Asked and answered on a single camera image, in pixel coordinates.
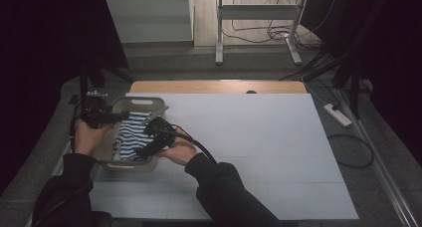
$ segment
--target plastic bin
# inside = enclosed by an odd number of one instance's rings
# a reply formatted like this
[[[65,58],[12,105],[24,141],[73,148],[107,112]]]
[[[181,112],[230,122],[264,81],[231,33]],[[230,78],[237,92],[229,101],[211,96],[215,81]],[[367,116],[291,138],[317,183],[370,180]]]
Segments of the plastic bin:
[[[112,111],[120,112],[138,112],[151,113],[165,107],[164,100],[161,98],[141,98],[141,97],[122,97],[112,103]],[[152,156],[144,161],[113,160],[112,144],[118,135],[121,122],[116,123],[114,128],[109,130],[99,148],[94,153],[94,158],[98,164],[107,170],[113,171],[152,171],[157,164],[157,157]]]

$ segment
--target gray floor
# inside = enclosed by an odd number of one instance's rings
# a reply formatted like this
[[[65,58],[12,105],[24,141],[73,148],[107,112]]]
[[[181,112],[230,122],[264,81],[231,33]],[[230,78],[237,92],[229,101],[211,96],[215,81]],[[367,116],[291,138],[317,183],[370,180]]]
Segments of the gray floor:
[[[225,63],[215,66],[213,49],[188,47],[125,46],[130,70],[125,71],[137,80],[277,80],[298,70],[292,64],[285,47],[246,47],[225,50]],[[304,63],[315,52],[302,52]],[[128,92],[130,84],[104,72],[107,83],[101,92],[109,93],[112,101]],[[319,79],[329,85],[332,74]],[[335,103],[331,91],[320,82],[309,83],[310,88],[326,103]],[[73,106],[68,102],[79,93],[79,81],[73,79],[62,87],[62,99],[55,114],[40,137],[31,156],[0,198],[0,226],[25,226],[34,201],[51,175],[68,141],[69,120]],[[315,99],[316,109],[327,135],[355,134],[353,127],[343,128]],[[374,109],[368,94],[359,96],[361,121],[373,138],[391,175],[407,198],[415,216],[422,216],[422,168],[407,151],[400,139]],[[363,146],[348,139],[333,139],[331,147],[337,159],[361,163],[367,156]],[[350,196],[359,215],[353,221],[301,221],[300,226],[402,226],[396,211],[384,191],[373,168],[350,169],[340,167]],[[133,222],[116,220],[113,226],[139,226]]]

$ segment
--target person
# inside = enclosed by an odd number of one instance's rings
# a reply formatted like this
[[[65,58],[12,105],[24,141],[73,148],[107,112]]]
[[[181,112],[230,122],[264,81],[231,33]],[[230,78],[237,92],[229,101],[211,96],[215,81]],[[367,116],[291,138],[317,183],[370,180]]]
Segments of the person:
[[[75,151],[63,156],[63,173],[51,177],[39,194],[32,226],[94,226],[89,197],[96,163],[93,154],[111,128],[111,124],[92,129],[83,121],[78,123]],[[181,128],[176,131],[185,134]],[[185,166],[185,172],[196,178],[196,197],[217,226],[280,226],[279,219],[245,189],[234,165],[214,164],[180,137],[156,156]]]

